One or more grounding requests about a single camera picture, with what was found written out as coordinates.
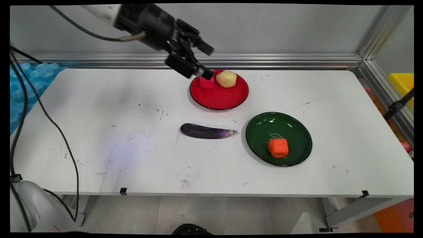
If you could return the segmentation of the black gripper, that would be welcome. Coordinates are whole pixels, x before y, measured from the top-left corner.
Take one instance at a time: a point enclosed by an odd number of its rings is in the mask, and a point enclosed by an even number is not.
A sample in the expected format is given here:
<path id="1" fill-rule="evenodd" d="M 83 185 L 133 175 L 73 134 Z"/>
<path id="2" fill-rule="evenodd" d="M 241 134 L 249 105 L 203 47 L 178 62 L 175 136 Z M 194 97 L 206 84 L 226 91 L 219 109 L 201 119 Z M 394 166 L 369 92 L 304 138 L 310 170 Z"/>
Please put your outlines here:
<path id="1" fill-rule="evenodd" d="M 134 36 L 144 33 L 139 42 L 153 50 L 172 52 L 172 69 L 185 78 L 204 77 L 210 80 L 213 71 L 203 66 L 191 49 L 198 48 L 210 56 L 214 48 L 200 36 L 198 29 L 173 17 L 156 4 L 122 4 L 114 27 Z"/>

